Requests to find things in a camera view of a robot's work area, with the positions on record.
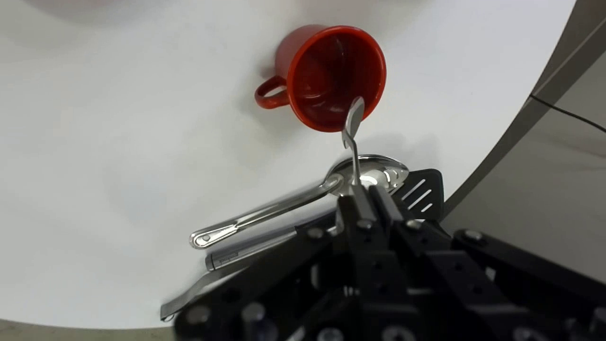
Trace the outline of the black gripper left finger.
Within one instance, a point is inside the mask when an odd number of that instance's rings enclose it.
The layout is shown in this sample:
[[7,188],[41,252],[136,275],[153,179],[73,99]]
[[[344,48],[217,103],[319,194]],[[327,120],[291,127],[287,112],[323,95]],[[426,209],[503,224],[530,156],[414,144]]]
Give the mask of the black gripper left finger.
[[354,197],[352,192],[337,199],[337,226],[340,230],[369,232],[376,226],[376,216],[363,190]]

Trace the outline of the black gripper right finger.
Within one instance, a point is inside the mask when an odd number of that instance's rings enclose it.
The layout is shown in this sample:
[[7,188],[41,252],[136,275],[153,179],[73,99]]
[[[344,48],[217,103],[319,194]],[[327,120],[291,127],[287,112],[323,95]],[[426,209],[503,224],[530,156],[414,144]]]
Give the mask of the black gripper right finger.
[[369,188],[369,196],[371,196],[371,199],[374,203],[378,220],[380,220],[384,230],[407,224],[407,220],[401,214],[401,211],[397,209],[395,201],[390,197],[390,194],[384,188],[371,186]]

